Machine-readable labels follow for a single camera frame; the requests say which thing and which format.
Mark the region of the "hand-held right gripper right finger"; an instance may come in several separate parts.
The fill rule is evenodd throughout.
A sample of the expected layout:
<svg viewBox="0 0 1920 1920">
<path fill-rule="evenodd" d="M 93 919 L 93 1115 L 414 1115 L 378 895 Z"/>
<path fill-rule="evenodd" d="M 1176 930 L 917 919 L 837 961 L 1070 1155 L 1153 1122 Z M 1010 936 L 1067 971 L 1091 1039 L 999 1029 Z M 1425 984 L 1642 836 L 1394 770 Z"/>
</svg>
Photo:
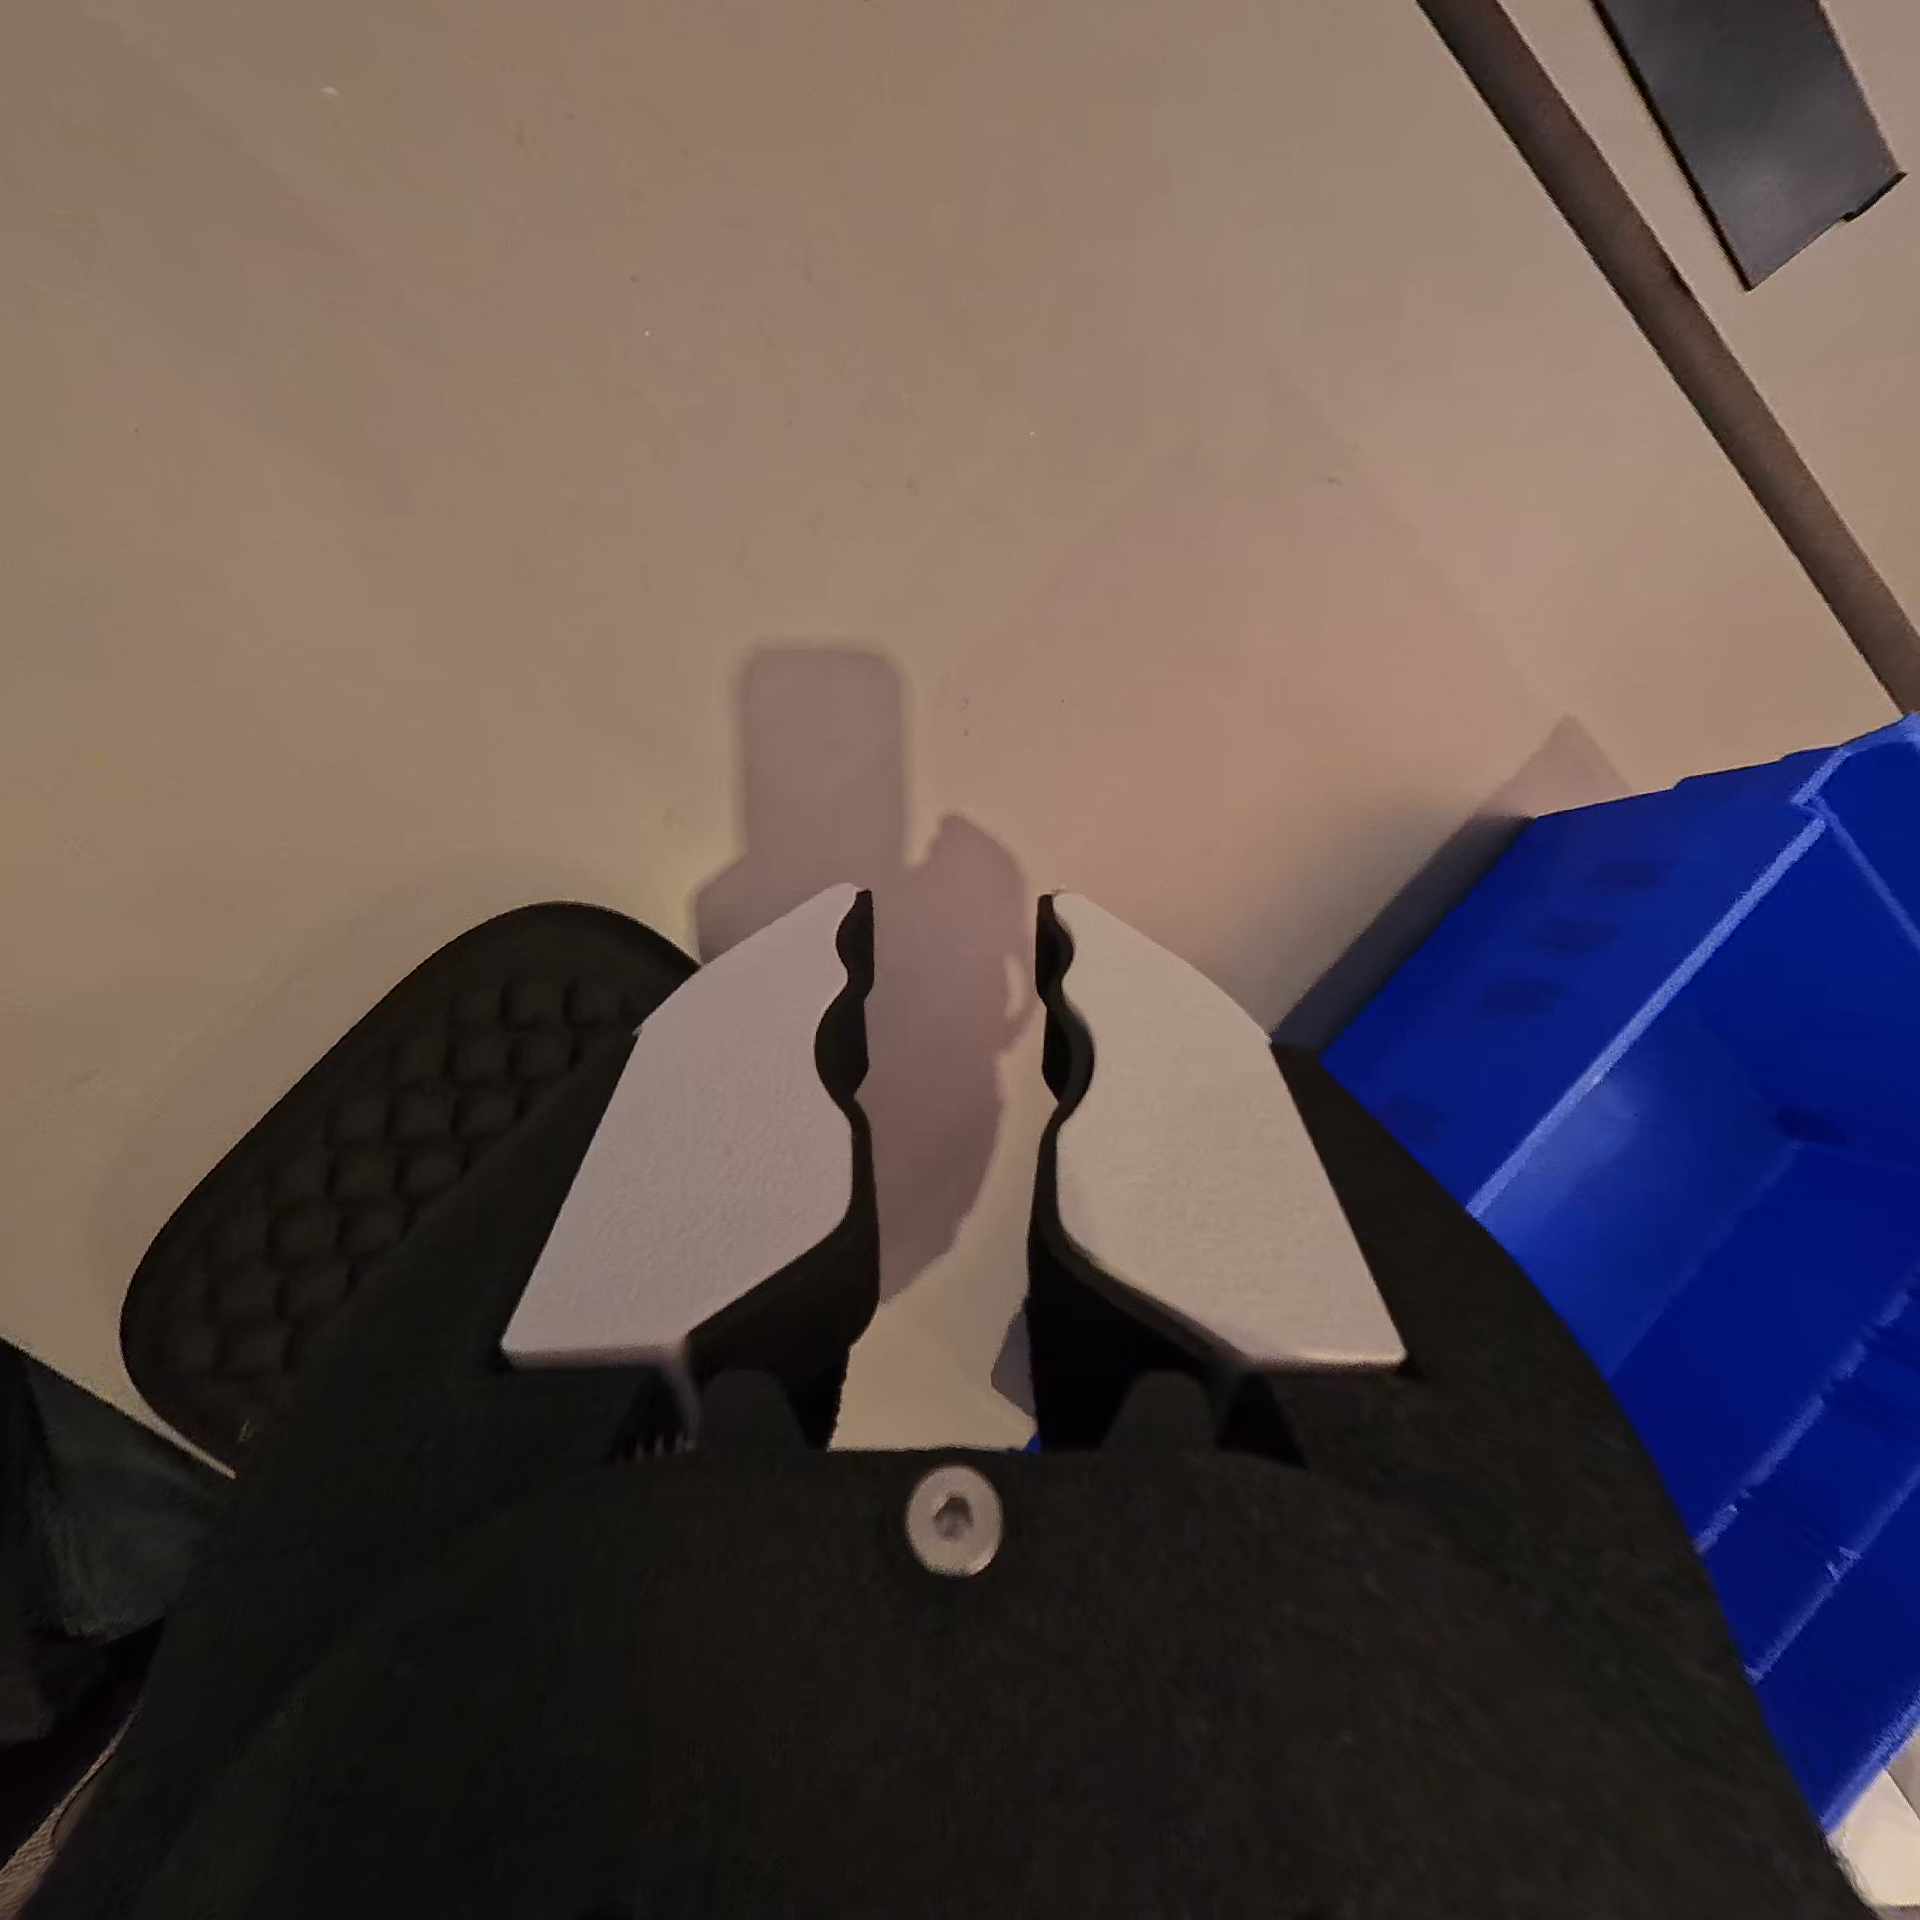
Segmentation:
<svg viewBox="0 0 1920 1920">
<path fill-rule="evenodd" d="M 1262 1023 L 1087 895 L 1037 909 L 1037 996 L 1041 1438 L 1110 1438 L 1151 1374 L 1188 1378 L 1223 1438 L 1275 1424 L 1272 1378 L 1402 1374 L 1403 1336 Z"/>
</svg>

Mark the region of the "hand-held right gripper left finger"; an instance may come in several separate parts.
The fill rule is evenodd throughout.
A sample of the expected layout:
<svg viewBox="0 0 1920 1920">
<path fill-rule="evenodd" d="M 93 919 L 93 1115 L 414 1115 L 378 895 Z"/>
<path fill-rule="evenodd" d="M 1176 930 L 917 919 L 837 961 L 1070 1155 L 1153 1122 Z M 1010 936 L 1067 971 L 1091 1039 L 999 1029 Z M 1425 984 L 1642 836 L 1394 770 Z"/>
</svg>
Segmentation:
<svg viewBox="0 0 1920 1920">
<path fill-rule="evenodd" d="M 828 885 L 639 1023 L 508 1364 L 639 1364 L 686 1429 L 714 1378 L 771 1374 L 799 1434 L 837 1438 L 881 1313 L 870 990 L 876 900 Z"/>
</svg>

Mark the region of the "blue plastic bin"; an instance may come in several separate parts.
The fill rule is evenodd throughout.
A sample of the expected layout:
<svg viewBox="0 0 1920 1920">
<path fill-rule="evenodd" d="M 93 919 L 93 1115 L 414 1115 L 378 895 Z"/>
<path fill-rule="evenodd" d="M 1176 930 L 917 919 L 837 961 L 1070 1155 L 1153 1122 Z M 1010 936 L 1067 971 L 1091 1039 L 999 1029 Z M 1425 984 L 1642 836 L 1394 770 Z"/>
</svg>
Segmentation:
<svg viewBox="0 0 1920 1920">
<path fill-rule="evenodd" d="M 1920 1693 L 1920 731 L 1536 817 L 1272 1029 L 1517 1255 L 1835 1829 Z"/>
</svg>

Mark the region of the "black flat plate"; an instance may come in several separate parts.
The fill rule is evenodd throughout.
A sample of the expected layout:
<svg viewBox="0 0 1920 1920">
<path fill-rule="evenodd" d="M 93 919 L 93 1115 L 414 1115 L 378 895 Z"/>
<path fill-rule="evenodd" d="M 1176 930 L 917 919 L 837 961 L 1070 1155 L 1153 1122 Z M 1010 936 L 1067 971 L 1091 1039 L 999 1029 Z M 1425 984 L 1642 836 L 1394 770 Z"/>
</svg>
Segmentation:
<svg viewBox="0 0 1920 1920">
<path fill-rule="evenodd" d="M 1598 0 L 1743 290 L 1904 183 L 1818 0 Z"/>
</svg>

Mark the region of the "grey desk rail strip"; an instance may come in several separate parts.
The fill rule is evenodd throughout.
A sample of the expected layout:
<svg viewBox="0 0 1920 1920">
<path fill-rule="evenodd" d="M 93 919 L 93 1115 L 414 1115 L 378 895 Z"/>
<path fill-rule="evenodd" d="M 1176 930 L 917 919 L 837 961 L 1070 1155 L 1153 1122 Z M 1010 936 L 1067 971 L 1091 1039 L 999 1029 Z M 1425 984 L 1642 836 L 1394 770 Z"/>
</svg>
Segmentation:
<svg viewBox="0 0 1920 1920">
<path fill-rule="evenodd" d="M 1633 310 L 1636 327 L 1690 396 L 1768 527 L 1785 537 L 1818 601 L 1835 614 L 1868 674 L 1887 685 L 1896 710 L 1915 710 L 1920 639 L 1909 614 L 1773 415 L 1738 355 L 1725 342 L 1717 322 L 1515 14 L 1491 0 L 1425 0 L 1419 10 L 1500 119 L 1505 139 L 1542 183 L 1583 251 L 1598 259 L 1615 297 Z"/>
</svg>

